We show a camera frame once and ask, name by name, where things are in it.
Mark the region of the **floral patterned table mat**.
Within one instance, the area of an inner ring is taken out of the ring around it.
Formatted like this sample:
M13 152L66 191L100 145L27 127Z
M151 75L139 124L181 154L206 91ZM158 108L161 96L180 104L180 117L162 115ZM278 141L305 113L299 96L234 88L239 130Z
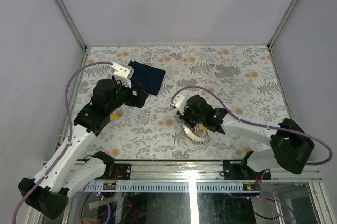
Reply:
M261 123L279 123L288 116L266 46L91 46L85 60L89 68L81 75L75 114L89 102L96 83L111 77L109 62L136 61L166 73L158 95L141 109L118 109L117 118L81 157L103 151L117 159L241 159L250 150L267 148L256 140L218 133L209 133L201 144L192 142L170 107L177 91L199 95L214 108L226 103L232 112Z

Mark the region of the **aluminium front rail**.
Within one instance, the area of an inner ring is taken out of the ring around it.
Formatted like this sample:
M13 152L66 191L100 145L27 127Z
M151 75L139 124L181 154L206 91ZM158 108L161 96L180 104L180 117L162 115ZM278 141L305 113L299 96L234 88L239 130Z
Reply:
M189 179L199 182L224 181L222 161L162 161L162 160L116 160L116 164L131 164L131 181L178 182ZM322 182L322 176L315 166L304 168L299 175L280 168L270 170L269 182Z

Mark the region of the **metal keyring with yellow grip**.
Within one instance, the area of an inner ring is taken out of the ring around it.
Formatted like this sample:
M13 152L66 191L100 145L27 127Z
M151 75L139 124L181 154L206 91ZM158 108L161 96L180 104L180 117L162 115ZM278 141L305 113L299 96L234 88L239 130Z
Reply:
M192 127L189 125L183 125L185 135L193 144L205 145L211 141L208 130L202 124L197 124L195 126L195 132L192 132L191 129Z

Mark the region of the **dark navy folded cloth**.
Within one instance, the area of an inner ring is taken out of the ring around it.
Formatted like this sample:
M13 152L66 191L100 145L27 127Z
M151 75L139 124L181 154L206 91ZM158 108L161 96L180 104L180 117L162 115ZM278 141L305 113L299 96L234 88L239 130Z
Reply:
M136 91L136 85L142 84L143 90L150 95L158 95L162 86L165 70L141 64L137 61L128 63L134 70L131 77L132 89Z

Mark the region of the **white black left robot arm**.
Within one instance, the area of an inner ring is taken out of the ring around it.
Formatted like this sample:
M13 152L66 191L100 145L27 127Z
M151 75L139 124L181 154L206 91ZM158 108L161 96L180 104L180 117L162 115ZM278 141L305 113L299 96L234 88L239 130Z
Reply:
M71 172L87 146L110 122L110 115L122 105L142 108L149 94L142 84L124 87L121 82L101 79L93 89L93 96L71 124L70 140L64 141L48 163L34 178L23 178L19 191L25 203L47 218L56 219L72 196L96 178L110 179L115 174L115 159L98 151L80 169Z

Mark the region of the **key with yellow tag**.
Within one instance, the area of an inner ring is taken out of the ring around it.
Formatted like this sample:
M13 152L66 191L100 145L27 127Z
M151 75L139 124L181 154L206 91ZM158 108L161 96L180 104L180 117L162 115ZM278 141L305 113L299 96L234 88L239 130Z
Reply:
M113 113L110 114L110 119L111 120L115 120L115 119L119 119L120 117L123 116L123 113L121 110L115 111Z

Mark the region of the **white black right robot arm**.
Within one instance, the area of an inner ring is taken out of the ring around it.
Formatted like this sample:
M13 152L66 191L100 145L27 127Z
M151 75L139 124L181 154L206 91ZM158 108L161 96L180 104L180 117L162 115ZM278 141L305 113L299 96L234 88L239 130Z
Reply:
M190 98L177 95L172 105L193 142L201 142L213 132L245 137L268 146L266 150L249 151L242 159L240 173L246 179L273 168L300 174L314 149L313 141L291 119L276 126L259 127L254 121L244 123L241 118L236 119L224 108L214 109L199 95Z

